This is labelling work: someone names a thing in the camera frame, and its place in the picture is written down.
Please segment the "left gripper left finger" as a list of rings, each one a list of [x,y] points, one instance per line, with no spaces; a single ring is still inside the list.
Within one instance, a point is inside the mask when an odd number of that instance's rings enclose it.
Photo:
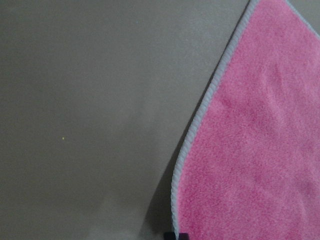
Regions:
[[[176,235],[174,232],[164,232],[163,239],[164,240],[176,240]]]

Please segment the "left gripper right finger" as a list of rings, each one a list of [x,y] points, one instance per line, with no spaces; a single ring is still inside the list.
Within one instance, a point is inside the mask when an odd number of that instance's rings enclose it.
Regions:
[[[182,232],[179,233],[178,240],[190,240],[188,233]]]

